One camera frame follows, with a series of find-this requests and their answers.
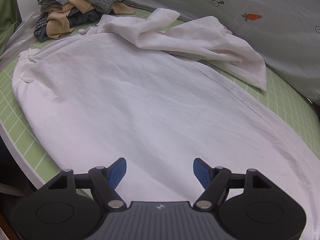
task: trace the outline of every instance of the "plaid cloth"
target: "plaid cloth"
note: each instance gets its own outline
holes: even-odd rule
[[[44,16],[38,21],[37,25],[36,25],[36,28],[33,32],[33,35],[36,37],[36,38],[39,38],[41,41],[46,41],[46,40],[42,40],[41,37],[43,37],[43,32],[44,32],[44,29],[46,28],[47,26],[47,18],[48,18],[48,13],[45,13]]]

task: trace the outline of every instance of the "beige cloth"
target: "beige cloth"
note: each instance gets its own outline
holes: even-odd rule
[[[134,14],[134,9],[124,3],[113,2],[112,10],[115,14]]]
[[[74,7],[77,7],[81,13],[94,9],[94,6],[86,0],[69,0],[62,8],[54,7],[46,10],[49,12],[46,29],[49,38],[57,40],[74,30],[74,28],[70,28],[67,18]]]

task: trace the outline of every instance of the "circular mount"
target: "circular mount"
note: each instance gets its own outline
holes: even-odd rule
[[[40,189],[16,209],[13,224],[22,239],[79,240],[101,219],[93,200],[66,189]]]
[[[219,6],[219,3],[216,1],[216,0],[212,0],[212,5],[215,6],[215,7],[218,7]]]
[[[238,240],[298,240],[306,224],[299,204],[289,196],[267,193],[264,188],[261,194],[244,191],[225,201],[218,217]]]

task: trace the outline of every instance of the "logo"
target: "logo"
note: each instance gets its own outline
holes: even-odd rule
[[[165,208],[165,206],[164,206],[164,205],[162,205],[162,204],[158,204],[158,205],[156,205],[156,208],[157,208],[157,209],[159,209],[159,210],[161,210],[161,209],[164,209],[164,208]]]
[[[224,4],[224,1],[217,2],[216,0],[213,0],[213,1],[211,1],[211,3],[212,3],[212,5],[213,5],[214,7],[218,7],[219,4]]]

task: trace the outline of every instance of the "green fabric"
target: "green fabric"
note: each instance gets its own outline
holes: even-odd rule
[[[0,55],[20,23],[17,0],[0,0]]]

